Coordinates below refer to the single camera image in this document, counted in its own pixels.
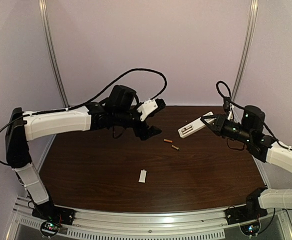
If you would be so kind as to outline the white battery cover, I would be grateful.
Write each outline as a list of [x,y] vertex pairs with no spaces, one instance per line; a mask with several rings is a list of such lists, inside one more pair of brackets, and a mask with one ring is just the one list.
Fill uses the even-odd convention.
[[140,171],[140,176],[139,176],[139,183],[145,183],[146,182],[146,176],[147,176],[147,171],[145,169],[142,169]]

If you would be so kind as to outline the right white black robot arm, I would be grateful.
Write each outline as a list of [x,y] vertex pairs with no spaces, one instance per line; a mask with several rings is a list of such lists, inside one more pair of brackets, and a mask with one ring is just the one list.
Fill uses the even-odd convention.
[[[292,148],[275,137],[263,134],[265,113],[258,107],[247,105],[240,123],[229,120],[225,114],[201,117],[215,135],[243,143],[257,160],[269,163],[292,173]],[[292,210],[292,189],[261,187],[246,198],[248,211],[281,208]]]

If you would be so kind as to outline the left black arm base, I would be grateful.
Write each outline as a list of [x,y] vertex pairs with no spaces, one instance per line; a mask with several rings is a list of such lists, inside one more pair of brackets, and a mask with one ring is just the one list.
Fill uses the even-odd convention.
[[75,210],[55,205],[36,205],[31,215],[42,220],[71,226]]

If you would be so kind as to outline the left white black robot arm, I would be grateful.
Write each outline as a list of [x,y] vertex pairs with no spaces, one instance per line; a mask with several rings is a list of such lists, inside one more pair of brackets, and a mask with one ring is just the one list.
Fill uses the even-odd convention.
[[122,127],[132,128],[136,137],[145,141],[161,133],[148,126],[146,119],[165,107],[163,99],[150,99],[132,106],[136,91],[116,85],[110,96],[100,102],[88,102],[80,107],[42,112],[23,112],[17,107],[11,114],[11,124],[5,134],[6,162],[16,172],[43,218],[58,214],[48,190],[33,166],[28,142],[34,139],[75,131],[96,131]]

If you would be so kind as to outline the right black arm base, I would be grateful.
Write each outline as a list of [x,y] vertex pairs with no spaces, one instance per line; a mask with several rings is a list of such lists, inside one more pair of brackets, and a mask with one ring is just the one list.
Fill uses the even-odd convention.
[[268,214],[266,209],[251,210],[248,209],[246,205],[231,205],[224,210],[224,213],[228,225],[257,220],[258,218],[265,217]]

